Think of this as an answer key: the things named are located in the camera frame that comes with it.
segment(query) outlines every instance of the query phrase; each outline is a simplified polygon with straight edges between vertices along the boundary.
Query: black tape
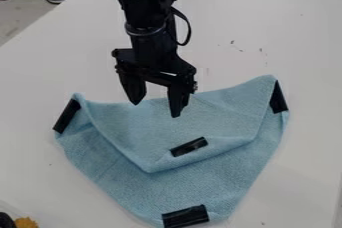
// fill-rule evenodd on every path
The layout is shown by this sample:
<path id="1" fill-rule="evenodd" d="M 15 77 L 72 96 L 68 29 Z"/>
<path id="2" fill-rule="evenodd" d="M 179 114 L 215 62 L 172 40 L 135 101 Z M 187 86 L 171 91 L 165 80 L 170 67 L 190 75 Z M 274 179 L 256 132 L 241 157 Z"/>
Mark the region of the black tape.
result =
<path id="1" fill-rule="evenodd" d="M 289 110 L 278 81 L 274 85 L 274 90 L 273 90 L 273 94 L 270 100 L 270 105 L 274 113 L 279 113 L 279 112 Z"/>
<path id="2" fill-rule="evenodd" d="M 180 228 L 209 222 L 208 212 L 204 205 L 162 214 L 162 218 L 165 228 Z"/>
<path id="3" fill-rule="evenodd" d="M 79 109 L 81 109 L 81 105 L 76 100 L 71 99 L 57 120 L 53 130 L 62 134 Z"/>
<path id="4" fill-rule="evenodd" d="M 182 144 L 180 146 L 177 146 L 173 149 L 171 149 L 171 153 L 173 157 L 178 157 L 184 154 L 187 154 L 189 152 L 192 152 L 194 150 L 197 150 L 201 147 L 207 146 L 208 142 L 205 140 L 204 137 L 197 138 L 189 143 Z"/>

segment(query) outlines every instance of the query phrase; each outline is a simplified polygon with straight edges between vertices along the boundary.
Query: microfiber towel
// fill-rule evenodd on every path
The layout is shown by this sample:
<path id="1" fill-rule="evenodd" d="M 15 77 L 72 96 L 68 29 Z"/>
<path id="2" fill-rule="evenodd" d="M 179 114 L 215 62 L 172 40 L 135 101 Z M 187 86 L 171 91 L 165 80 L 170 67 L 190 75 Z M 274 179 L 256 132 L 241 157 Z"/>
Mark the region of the microfiber towel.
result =
<path id="1" fill-rule="evenodd" d="M 172 226 L 165 214 L 189 214 L 194 206 L 205 208 L 204 221 L 228 218 L 278 147 L 288 119 L 270 75 L 195 94 L 176 119 L 167 99 L 138 106 L 95 103 L 80 94 L 73 99 L 79 110 L 56 133 L 66 156 L 121 206 L 156 227 L 186 226 L 191 216 Z"/>

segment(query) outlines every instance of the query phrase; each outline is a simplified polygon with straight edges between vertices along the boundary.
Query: light blue cloth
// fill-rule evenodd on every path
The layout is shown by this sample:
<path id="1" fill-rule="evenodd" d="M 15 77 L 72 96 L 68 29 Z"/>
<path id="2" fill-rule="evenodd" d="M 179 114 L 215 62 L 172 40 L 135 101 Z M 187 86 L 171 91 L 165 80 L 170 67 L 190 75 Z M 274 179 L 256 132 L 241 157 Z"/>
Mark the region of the light blue cloth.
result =
<path id="1" fill-rule="evenodd" d="M 228 218 L 278 147 L 288 112 L 274 114 L 276 79 L 195 94 L 180 118 L 167 99 L 81 104 L 56 138 L 69 160 L 120 205 L 162 227 L 164 213 L 205 205 Z M 170 149 L 205 137 L 208 145 L 173 157 Z"/>

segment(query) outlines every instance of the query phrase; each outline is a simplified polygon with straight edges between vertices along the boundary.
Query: yellow object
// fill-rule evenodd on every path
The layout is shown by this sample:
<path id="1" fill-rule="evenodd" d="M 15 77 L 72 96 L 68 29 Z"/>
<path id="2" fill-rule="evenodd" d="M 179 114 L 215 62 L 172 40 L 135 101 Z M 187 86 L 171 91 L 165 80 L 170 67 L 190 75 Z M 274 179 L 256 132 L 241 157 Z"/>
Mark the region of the yellow object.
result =
<path id="1" fill-rule="evenodd" d="M 16 219 L 15 225 L 17 228 L 39 228 L 38 224 L 29 217 Z"/>

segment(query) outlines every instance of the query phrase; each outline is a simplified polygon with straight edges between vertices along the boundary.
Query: white tabletop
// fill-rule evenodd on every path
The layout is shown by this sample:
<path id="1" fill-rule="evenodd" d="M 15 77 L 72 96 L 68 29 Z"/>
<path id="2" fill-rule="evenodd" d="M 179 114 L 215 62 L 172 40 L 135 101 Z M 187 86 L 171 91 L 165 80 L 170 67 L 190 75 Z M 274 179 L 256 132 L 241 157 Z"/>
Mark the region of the white tabletop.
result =
<path id="1" fill-rule="evenodd" d="M 201 227 L 332 227 L 342 171 L 341 0 L 177 6 L 192 22 L 180 54 L 197 67 L 200 91 L 274 74 L 291 110 L 281 146 L 230 220 Z M 123 23 L 116 0 L 68 0 L 0 49 L 0 199 L 41 227 L 149 227 L 76 170 L 51 129 L 73 92 L 127 101 L 110 56 L 130 45 Z M 152 96 L 164 91 L 152 86 Z"/>

